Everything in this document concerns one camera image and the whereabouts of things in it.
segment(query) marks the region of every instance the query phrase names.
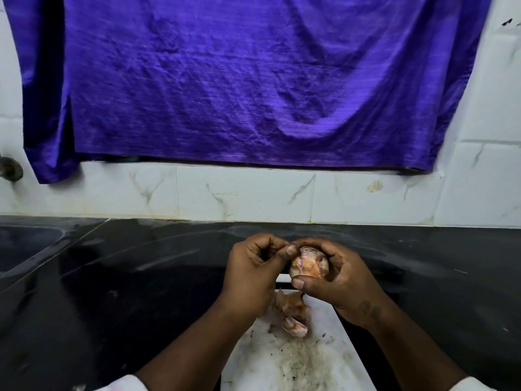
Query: purple curtain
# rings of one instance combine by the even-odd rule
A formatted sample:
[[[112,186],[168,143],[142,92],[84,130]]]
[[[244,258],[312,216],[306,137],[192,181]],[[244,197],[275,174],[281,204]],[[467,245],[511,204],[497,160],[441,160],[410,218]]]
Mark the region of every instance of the purple curtain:
[[[431,171],[491,2],[4,1],[44,184],[81,154]]]

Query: countertop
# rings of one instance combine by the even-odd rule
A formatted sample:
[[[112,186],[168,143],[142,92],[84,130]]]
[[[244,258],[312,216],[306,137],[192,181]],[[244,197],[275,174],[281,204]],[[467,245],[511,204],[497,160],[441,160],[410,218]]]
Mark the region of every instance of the countertop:
[[[260,231],[327,236],[358,251],[463,369],[491,387],[521,388],[521,230],[22,217],[0,225],[7,220],[68,226],[58,248],[0,293],[3,389],[89,391],[134,373],[207,310],[233,243]],[[399,389],[371,336],[343,324],[377,389]]]

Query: white sleeve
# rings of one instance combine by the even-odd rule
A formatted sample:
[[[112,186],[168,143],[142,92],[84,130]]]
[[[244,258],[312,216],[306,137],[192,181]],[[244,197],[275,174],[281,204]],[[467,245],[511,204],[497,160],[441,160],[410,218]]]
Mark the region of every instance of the white sleeve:
[[[96,391],[148,391],[141,380],[136,376],[128,374],[122,378],[113,381],[107,387],[100,388]]]
[[[467,377],[461,380],[450,391],[494,391],[492,388],[485,386],[475,377]]]

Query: person's right hand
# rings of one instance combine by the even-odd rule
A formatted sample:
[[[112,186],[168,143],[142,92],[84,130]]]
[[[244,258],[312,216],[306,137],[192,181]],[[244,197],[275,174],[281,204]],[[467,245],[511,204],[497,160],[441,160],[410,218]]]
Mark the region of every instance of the person's right hand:
[[[321,250],[329,259],[329,276],[321,280],[296,276],[291,284],[314,298],[331,303],[352,324],[368,330],[379,325],[384,310],[392,305],[360,256],[332,241],[307,237],[293,242]]]

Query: peeled onion piece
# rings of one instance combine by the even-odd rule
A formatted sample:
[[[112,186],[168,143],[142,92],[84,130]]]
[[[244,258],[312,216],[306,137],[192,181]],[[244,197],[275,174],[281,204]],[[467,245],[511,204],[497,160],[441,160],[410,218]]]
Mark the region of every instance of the peeled onion piece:
[[[300,253],[300,256],[291,262],[289,272],[291,278],[295,276],[326,278],[329,274],[329,262],[322,251],[313,247],[302,247]]]
[[[304,303],[302,292],[285,294],[281,289],[275,291],[273,306],[282,315],[282,328],[292,336],[307,335],[310,309]]]

